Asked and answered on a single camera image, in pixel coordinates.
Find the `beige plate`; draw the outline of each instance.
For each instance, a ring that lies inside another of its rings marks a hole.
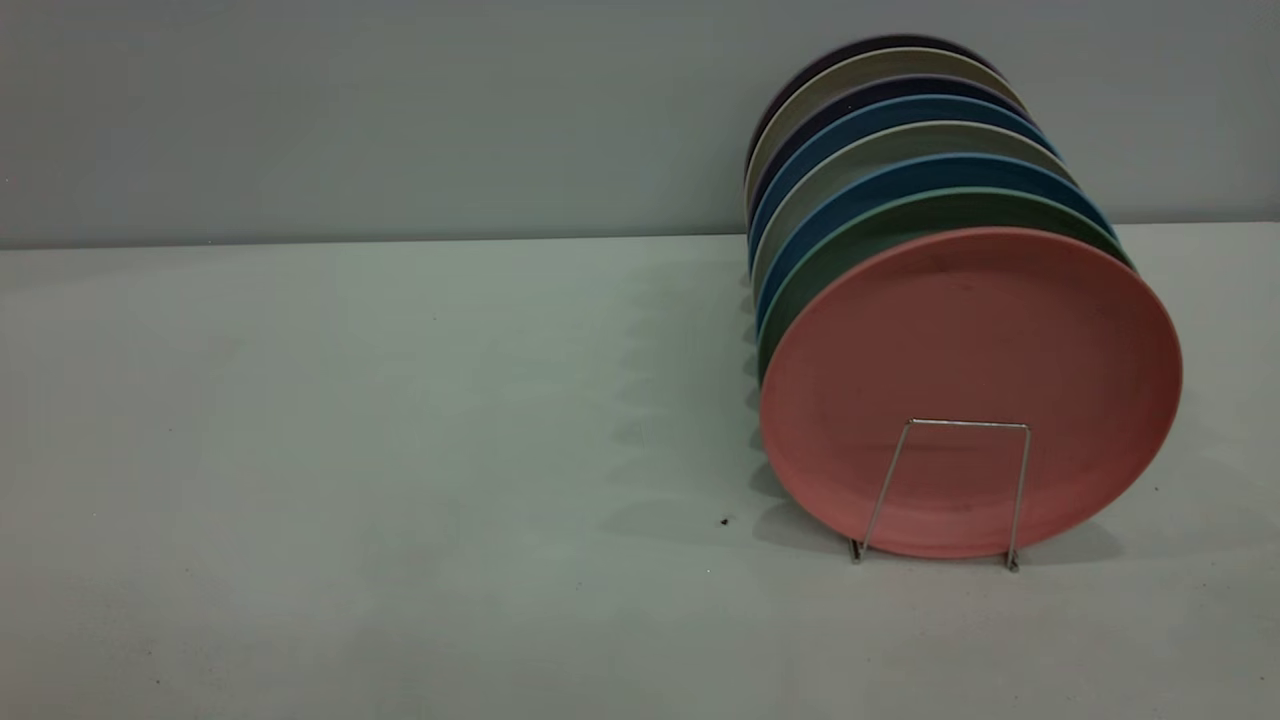
[[[986,152],[1030,163],[1075,184],[1062,161],[1039,145],[1004,128],[960,120],[899,126],[836,152],[809,170],[773,211],[760,233],[751,265],[751,297],[759,300],[769,264],[791,233],[833,195],[890,165],[943,152]]]
[[[892,47],[851,58],[806,82],[773,115],[751,150],[746,167],[746,197],[755,192],[760,173],[800,123],[845,92],[895,76],[937,74],[975,82],[1027,109],[1014,88],[989,68],[963,55],[924,47]]]

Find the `blue plate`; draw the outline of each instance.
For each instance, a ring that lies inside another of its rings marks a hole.
[[[755,213],[755,206],[759,204],[760,196],[764,195],[764,190],[769,187],[769,181],[773,179],[773,176],[776,176],[778,170],[782,169],[782,165],[786,164],[787,159],[790,159],[796,150],[800,150],[805,142],[809,142],[813,136],[818,135],[826,129],[827,126],[835,123],[840,118],[856,113],[863,108],[870,108],[872,105],[883,102],[884,100],[910,97],[913,95],[955,95],[957,97],[982,100],[983,102],[991,102],[992,105],[1020,115],[1024,120],[1032,123],[1033,127],[1036,124],[1032,122],[1030,117],[1027,115],[1027,111],[1014,102],[1011,97],[1006,97],[989,87],[984,87],[968,79],[950,76],[897,76],[869,82],[845,92],[818,110],[814,110],[814,113],[801,120],[788,136],[782,138],[773,155],[763,159],[764,167],[760,170],[759,178],[755,184],[748,184],[746,187],[750,193],[748,196],[750,200],[748,205],[748,218],[750,219],[750,214]]]
[[[945,187],[995,187],[1038,195],[1075,210],[1112,238],[1116,237],[1115,229],[1079,188],[1030,163],[980,152],[952,152],[908,160],[837,192],[791,233],[764,275],[760,299],[755,305],[756,333],[782,281],[823,238],[886,202]],[[1128,264],[1123,254],[1117,259]]]
[[[754,217],[750,228],[748,228],[750,252],[748,266],[750,268],[755,260],[755,246],[760,242],[760,234],[769,223],[769,218],[777,211],[778,205],[791,192],[791,188],[810,170],[864,137],[901,124],[928,120],[965,120],[995,126],[1018,133],[1059,156],[1048,140],[1021,115],[991,102],[955,95],[916,95],[877,102],[827,126],[782,165],[773,181],[769,182],[759,206],[753,208]]]

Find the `pink plate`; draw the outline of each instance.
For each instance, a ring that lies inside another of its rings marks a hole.
[[[1019,546],[1120,496],[1156,456],[1181,395],[1178,336],[1130,269],[1024,228],[923,237],[818,295],[760,397],[764,447],[800,505],[863,539],[910,418],[1027,423]],[[872,546],[922,557],[1009,548],[1024,436],[916,425]]]

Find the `dark blue plate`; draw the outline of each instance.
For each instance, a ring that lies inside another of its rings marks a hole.
[[[796,150],[773,176],[759,204],[751,208],[753,219],[748,228],[749,266],[755,261],[755,246],[760,242],[769,218],[810,170],[864,137],[892,127],[928,120],[966,120],[995,126],[1015,132],[1057,155],[1048,140],[1025,118],[991,102],[956,95],[915,95],[877,102],[827,126]]]
[[[868,37],[867,40],[859,40],[858,42],[845,45],[844,47],[837,47],[805,65],[803,70],[787,81],[782,90],[773,96],[773,101],[769,102],[768,109],[765,109],[764,114],[760,115],[760,122],[755,123],[755,132],[751,133],[751,145],[746,147],[746,160],[744,161],[742,172],[746,172],[746,163],[751,161],[751,152],[755,151],[755,143],[760,141],[760,135],[764,133],[764,128],[769,124],[769,120],[773,119],[773,115],[778,114],[782,105],[796,94],[796,91],[804,87],[810,79],[820,76],[845,60],[865,55],[868,53],[890,50],[893,47],[924,47],[928,50],[952,53],[963,58],[969,58],[974,63],[984,65],[988,70],[996,73],[997,76],[1000,74],[1000,70],[997,70],[995,65],[984,60],[982,55],[978,55],[973,50],[969,50],[963,45],[956,45],[955,42],[942,40],[940,37],[929,37],[927,35],[882,35],[879,37]]]
[[[1029,163],[980,152],[952,152],[908,160],[837,192],[791,233],[764,275],[760,299],[755,305],[756,333],[782,281],[824,237],[884,202],[945,187],[997,187],[1038,195],[1075,210],[1116,237],[1115,229],[1079,188]]]
[[[778,174],[782,165],[785,165],[787,160],[791,159],[797,150],[804,147],[804,145],[815,135],[827,129],[828,126],[841,118],[851,115],[863,108],[870,108],[872,105],[883,102],[884,100],[909,97],[911,95],[955,95],[959,97],[969,97],[972,100],[982,100],[983,102],[1004,108],[1005,110],[1021,117],[1033,127],[1036,124],[1032,122],[1030,117],[1027,115],[1027,111],[1019,108],[1012,100],[972,81],[950,76],[897,76],[870,82],[855,87],[854,90],[822,106],[814,111],[814,114],[805,118],[804,122],[801,122],[796,129],[782,141],[773,155],[771,155],[764,163],[764,169],[760,170],[759,181],[754,186],[748,187],[748,191],[751,193],[750,202],[748,205],[748,218],[751,218],[755,213],[755,208],[760,204],[760,196],[764,195],[765,188],[769,187],[769,182]]]

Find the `stack of plates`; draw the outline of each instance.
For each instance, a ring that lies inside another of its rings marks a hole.
[[[991,63],[922,36],[841,47],[773,100],[745,176],[764,446],[819,520],[865,539],[911,418],[1032,428],[1020,544],[1155,457],[1174,327]],[[870,544],[1006,551],[1023,434],[916,428]]]

